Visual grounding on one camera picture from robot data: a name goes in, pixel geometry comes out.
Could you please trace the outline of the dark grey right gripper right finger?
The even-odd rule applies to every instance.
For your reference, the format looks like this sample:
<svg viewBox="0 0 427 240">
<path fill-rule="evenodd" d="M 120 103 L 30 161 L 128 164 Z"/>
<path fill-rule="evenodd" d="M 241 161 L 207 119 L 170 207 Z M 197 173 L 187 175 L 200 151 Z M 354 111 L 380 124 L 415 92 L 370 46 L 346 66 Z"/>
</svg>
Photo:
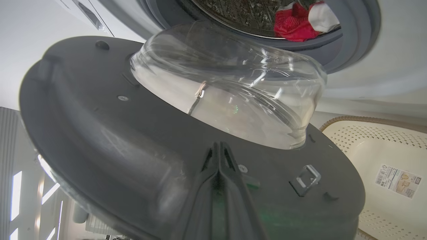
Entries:
<svg viewBox="0 0 427 240">
<path fill-rule="evenodd" d="M 225 239 L 267 240 L 268 235 L 230 146 L 225 142 L 215 142 L 213 146 L 218 160 L 218 176 L 225 195 Z"/>
</svg>

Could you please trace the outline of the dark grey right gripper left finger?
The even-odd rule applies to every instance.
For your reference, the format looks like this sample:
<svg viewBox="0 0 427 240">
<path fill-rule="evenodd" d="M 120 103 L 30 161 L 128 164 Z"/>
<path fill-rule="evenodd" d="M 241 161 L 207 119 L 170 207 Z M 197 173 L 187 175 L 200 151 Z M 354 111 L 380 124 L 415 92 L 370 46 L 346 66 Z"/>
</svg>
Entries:
<svg viewBox="0 0 427 240">
<path fill-rule="evenodd" d="M 219 144 L 208 148 L 172 231 L 173 240 L 212 239 L 212 193 L 219 172 Z"/>
</svg>

